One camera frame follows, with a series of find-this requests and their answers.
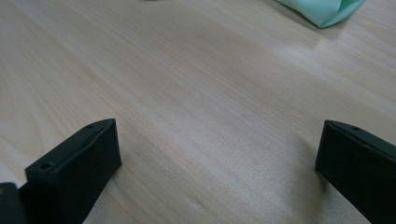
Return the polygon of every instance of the green fabric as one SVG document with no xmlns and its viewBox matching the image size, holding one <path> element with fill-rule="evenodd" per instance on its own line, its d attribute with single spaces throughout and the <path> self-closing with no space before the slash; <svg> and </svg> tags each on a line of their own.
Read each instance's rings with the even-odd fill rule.
<svg viewBox="0 0 396 224">
<path fill-rule="evenodd" d="M 352 14 L 364 0 L 276 0 L 301 12 L 319 28 L 336 24 Z"/>
</svg>

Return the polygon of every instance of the mint green object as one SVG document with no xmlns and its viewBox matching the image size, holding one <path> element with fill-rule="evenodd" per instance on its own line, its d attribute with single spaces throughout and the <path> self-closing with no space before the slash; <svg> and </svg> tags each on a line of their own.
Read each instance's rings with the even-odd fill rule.
<svg viewBox="0 0 396 224">
<path fill-rule="evenodd" d="M 276 0 L 301 12 L 317 27 L 325 28 L 350 16 L 364 0 Z"/>
</svg>

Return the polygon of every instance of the black plastic part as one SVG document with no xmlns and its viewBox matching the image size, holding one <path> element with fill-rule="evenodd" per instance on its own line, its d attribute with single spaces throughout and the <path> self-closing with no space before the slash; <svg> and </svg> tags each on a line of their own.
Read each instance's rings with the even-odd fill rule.
<svg viewBox="0 0 396 224">
<path fill-rule="evenodd" d="M 15 222 L 11 212 L 3 216 L 0 210 L 0 223 L 82 223 L 120 166 L 116 121 L 87 125 L 25 169 L 28 182 L 18 190 L 19 197 L 15 190 L 0 194 L 0 208 L 12 201 L 13 210 L 22 208 L 21 217 L 26 217 L 25 222 Z"/>
<path fill-rule="evenodd" d="M 316 170 L 370 222 L 396 223 L 396 146 L 326 120 Z"/>
</svg>

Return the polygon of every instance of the table surface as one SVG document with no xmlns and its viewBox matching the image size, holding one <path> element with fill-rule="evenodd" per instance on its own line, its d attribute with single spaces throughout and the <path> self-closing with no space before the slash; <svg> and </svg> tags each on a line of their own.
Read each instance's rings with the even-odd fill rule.
<svg viewBox="0 0 396 224">
<path fill-rule="evenodd" d="M 396 5 L 0 1 L 0 182 L 81 127 L 123 166 L 85 223 L 367 223 L 314 171 L 325 119 L 396 144 Z"/>
</svg>

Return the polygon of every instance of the light wood surface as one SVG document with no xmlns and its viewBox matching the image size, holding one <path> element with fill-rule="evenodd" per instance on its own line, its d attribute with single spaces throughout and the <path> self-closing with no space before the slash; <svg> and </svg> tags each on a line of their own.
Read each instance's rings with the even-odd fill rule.
<svg viewBox="0 0 396 224">
<path fill-rule="evenodd" d="M 1 0 L 0 182 L 115 118 L 85 223 L 367 223 L 314 172 L 325 119 L 396 144 L 396 5 L 319 30 L 274 0 Z"/>
</svg>

